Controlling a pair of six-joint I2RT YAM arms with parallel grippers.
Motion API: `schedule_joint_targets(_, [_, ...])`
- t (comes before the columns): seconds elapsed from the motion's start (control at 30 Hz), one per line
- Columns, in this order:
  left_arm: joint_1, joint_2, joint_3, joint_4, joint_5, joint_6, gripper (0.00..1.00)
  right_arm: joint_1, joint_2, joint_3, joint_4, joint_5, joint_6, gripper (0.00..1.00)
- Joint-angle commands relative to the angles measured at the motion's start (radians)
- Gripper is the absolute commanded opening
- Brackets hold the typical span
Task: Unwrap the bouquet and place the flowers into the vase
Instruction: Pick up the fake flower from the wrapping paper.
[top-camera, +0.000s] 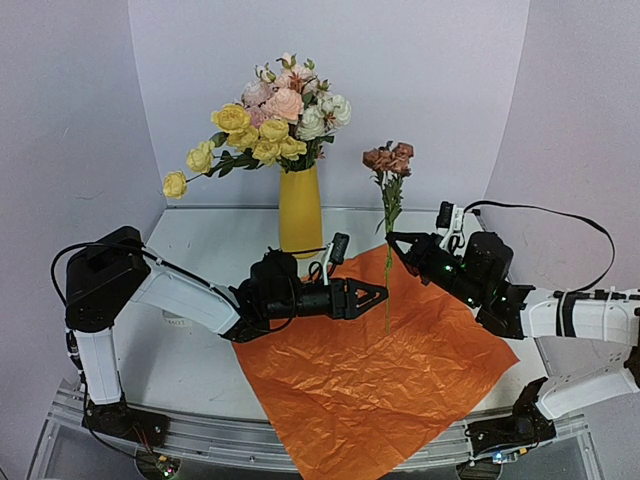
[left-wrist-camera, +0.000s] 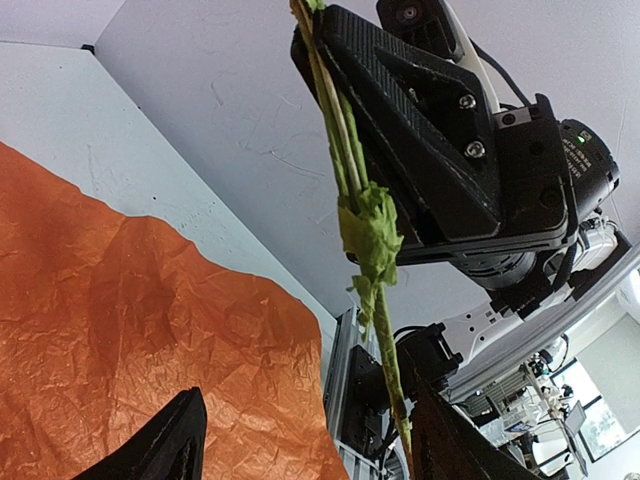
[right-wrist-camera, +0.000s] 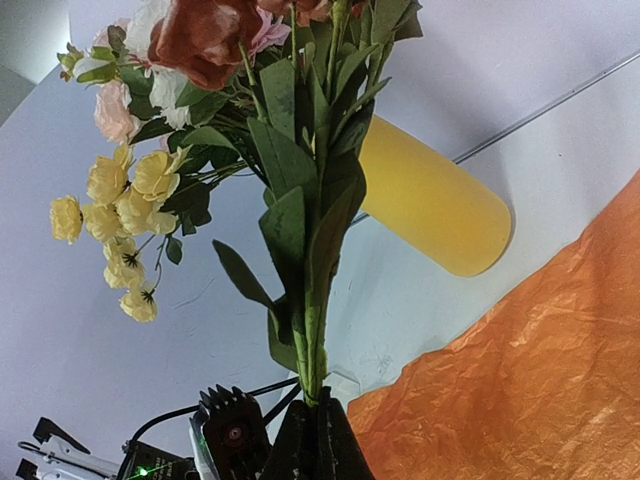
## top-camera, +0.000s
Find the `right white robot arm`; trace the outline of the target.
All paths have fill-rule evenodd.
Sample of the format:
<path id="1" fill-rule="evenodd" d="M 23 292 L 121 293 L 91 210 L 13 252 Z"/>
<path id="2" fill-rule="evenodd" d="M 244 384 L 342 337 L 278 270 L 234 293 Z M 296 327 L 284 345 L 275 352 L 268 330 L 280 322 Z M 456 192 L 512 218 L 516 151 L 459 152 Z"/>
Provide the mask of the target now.
<path id="1" fill-rule="evenodd" d="M 556 436 L 556 419 L 639 390 L 639 292 L 613 288 L 560 292 L 508 281 L 513 251 L 496 234 L 477 231 L 462 255 L 432 233 L 390 232 L 387 243 L 408 272 L 433 283 L 475 313 L 490 334 L 512 340 L 594 340 L 622 352 L 598 368 L 581 367 L 528 383 L 511 412 L 471 423 L 475 459 L 501 463 Z"/>

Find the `cream printed ribbon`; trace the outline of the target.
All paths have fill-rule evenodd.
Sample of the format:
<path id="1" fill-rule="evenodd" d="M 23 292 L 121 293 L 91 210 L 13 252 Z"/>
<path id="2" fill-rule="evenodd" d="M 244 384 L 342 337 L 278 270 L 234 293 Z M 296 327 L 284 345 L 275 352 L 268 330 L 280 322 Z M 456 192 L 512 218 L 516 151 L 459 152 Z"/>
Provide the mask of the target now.
<path id="1" fill-rule="evenodd" d="M 175 328 L 189 328 L 192 324 L 189 319 L 175 315 L 168 311 L 162 311 L 162 318 L 167 324 Z"/>

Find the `yellow flower stem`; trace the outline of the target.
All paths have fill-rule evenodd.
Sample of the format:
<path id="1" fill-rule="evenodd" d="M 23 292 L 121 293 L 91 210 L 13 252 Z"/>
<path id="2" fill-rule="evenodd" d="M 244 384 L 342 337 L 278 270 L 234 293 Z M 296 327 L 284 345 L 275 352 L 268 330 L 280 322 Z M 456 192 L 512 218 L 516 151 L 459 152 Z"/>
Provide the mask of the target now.
<path id="1" fill-rule="evenodd" d="M 313 165 L 319 153 L 313 142 L 296 134 L 301 119 L 298 105 L 291 111 L 263 104 L 246 107 L 226 104 L 211 114 L 217 131 L 186 154 L 187 172 L 168 173 L 163 181 L 164 196 L 181 199 L 188 184 L 198 177 L 224 177 L 234 169 L 257 170 L 279 166 L 297 172 Z"/>

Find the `yellow ceramic vase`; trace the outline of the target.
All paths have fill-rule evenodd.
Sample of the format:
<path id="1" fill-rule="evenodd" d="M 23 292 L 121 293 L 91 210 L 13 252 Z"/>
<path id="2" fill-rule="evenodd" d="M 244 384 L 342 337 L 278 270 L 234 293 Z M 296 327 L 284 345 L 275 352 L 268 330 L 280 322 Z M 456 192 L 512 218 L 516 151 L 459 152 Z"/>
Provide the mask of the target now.
<path id="1" fill-rule="evenodd" d="M 298 259 L 316 255 L 324 245 L 317 167 L 280 173 L 279 240 Z"/>

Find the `orange yellow wrapping paper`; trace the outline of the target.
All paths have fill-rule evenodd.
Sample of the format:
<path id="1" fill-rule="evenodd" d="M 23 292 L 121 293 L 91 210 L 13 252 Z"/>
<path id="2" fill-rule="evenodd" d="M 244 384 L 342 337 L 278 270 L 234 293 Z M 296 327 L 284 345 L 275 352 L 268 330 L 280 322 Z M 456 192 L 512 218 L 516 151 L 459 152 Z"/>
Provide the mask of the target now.
<path id="1" fill-rule="evenodd" d="M 386 270 L 379 246 L 349 259 L 344 277 L 389 283 L 390 298 L 352 321 L 311 317 L 236 347 L 240 367 L 269 422 L 289 435 L 308 412 L 328 430 L 340 422 L 356 435 L 418 423 L 400 447 L 426 444 L 466 417 L 517 363 L 508 344 L 471 311 L 400 265 Z"/>

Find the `brown rose stem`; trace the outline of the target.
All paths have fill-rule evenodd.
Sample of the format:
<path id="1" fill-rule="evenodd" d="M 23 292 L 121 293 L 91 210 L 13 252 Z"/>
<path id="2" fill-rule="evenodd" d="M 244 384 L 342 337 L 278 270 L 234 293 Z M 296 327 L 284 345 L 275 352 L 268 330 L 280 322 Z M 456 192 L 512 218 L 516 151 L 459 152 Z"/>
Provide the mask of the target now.
<path id="1" fill-rule="evenodd" d="M 411 175 L 410 164 L 413 157 L 412 145 L 393 140 L 363 153 L 362 163 L 372 172 L 374 183 L 381 192 L 384 216 L 376 230 L 384 227 L 386 234 L 394 230 L 395 222 L 402 212 L 403 183 Z"/>

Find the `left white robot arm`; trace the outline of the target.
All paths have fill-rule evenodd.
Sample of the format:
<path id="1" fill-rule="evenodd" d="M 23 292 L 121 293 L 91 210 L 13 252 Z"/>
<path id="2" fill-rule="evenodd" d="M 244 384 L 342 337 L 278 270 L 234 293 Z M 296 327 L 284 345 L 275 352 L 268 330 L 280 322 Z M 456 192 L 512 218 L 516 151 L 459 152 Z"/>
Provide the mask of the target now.
<path id="1" fill-rule="evenodd" d="M 337 233 L 323 248 L 316 280 L 299 277 L 294 254 L 269 250 L 237 287 L 208 281 L 151 252 L 131 226 L 63 249 L 54 259 L 67 261 L 66 283 L 54 289 L 65 308 L 68 354 L 85 388 L 84 427 L 149 447 L 165 442 L 169 418 L 129 406 L 122 388 L 114 329 L 128 306 L 163 310 L 236 344 L 278 333 L 297 318 L 354 320 L 383 303 L 388 290 L 332 275 L 348 242 Z"/>

